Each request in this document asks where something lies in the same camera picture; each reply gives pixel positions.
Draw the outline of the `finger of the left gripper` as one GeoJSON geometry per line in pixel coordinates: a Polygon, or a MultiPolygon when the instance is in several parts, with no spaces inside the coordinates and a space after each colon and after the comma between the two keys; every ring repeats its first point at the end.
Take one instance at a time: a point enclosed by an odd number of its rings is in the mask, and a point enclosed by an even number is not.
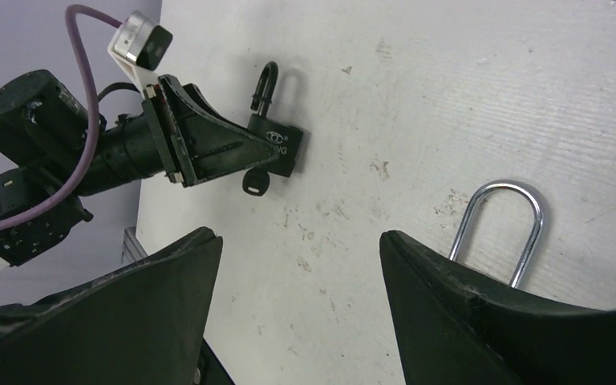
{"type": "Polygon", "coordinates": [[[278,150],[268,141],[220,116],[197,86],[184,86],[174,75],[159,76],[157,85],[186,148],[184,186],[202,184],[278,158],[278,150]]]}

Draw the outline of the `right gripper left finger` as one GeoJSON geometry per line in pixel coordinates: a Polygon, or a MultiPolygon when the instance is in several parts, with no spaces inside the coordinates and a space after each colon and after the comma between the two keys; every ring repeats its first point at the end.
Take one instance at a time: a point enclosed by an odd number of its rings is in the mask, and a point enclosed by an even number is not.
{"type": "Polygon", "coordinates": [[[0,384],[220,384],[204,339],[223,240],[202,227],[30,304],[0,306],[0,384]]]}

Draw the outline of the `brass padlock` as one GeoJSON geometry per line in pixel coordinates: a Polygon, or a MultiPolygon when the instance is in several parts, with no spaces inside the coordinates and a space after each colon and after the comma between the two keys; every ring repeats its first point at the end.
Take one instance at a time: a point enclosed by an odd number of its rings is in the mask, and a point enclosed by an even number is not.
{"type": "Polygon", "coordinates": [[[513,289],[523,289],[529,263],[545,238],[548,220],[544,195],[531,184],[509,178],[489,181],[461,202],[447,259],[465,265],[478,251],[506,246],[516,253],[506,261],[513,271],[495,276],[513,289]]]}

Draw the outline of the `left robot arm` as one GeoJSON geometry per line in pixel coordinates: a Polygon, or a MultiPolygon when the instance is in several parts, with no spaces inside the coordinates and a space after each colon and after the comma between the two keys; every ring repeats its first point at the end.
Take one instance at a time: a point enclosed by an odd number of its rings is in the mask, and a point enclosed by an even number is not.
{"type": "MultiPolygon", "coordinates": [[[[164,173],[184,187],[279,156],[266,139],[220,116],[199,89],[162,75],[147,86],[140,115],[102,128],[95,154],[73,193],[23,224],[0,230],[0,258],[22,265],[90,221],[82,198],[164,173]]],[[[22,213],[67,181],[83,152],[87,111],[48,70],[21,75],[0,89],[0,153],[15,168],[0,174],[0,220],[22,213]]]]}

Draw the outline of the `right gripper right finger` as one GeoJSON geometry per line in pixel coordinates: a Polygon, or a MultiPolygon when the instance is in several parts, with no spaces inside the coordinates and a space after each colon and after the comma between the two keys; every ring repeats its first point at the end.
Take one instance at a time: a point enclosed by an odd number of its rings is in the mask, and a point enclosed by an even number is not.
{"type": "Polygon", "coordinates": [[[408,384],[616,384],[616,310],[517,290],[399,230],[379,255],[408,384]]]}

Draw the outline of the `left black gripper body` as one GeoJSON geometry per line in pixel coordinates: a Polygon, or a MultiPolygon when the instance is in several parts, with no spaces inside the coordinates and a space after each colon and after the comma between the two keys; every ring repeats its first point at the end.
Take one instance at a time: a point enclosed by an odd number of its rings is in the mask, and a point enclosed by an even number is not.
{"type": "Polygon", "coordinates": [[[173,184],[185,185],[186,148],[166,97],[159,85],[143,89],[142,108],[167,178],[173,184]]]}

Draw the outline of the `black head key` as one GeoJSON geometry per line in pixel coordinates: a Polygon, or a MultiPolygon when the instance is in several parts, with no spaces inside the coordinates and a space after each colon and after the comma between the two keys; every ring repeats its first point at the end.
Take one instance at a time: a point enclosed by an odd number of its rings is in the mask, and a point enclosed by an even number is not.
{"type": "Polygon", "coordinates": [[[268,191],[269,186],[270,175],[260,168],[251,168],[242,180],[243,191],[254,197],[262,197],[268,191]]]}

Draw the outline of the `black padlock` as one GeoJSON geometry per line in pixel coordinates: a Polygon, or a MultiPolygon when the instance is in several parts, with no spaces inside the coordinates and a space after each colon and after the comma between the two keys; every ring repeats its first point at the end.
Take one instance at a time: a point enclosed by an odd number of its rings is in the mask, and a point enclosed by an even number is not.
{"type": "Polygon", "coordinates": [[[270,61],[264,66],[252,97],[250,108],[253,114],[250,116],[248,129],[268,141],[279,152],[276,160],[262,165],[260,169],[278,176],[290,177],[297,163],[304,132],[295,126],[280,124],[267,116],[278,73],[276,62],[270,61]]]}

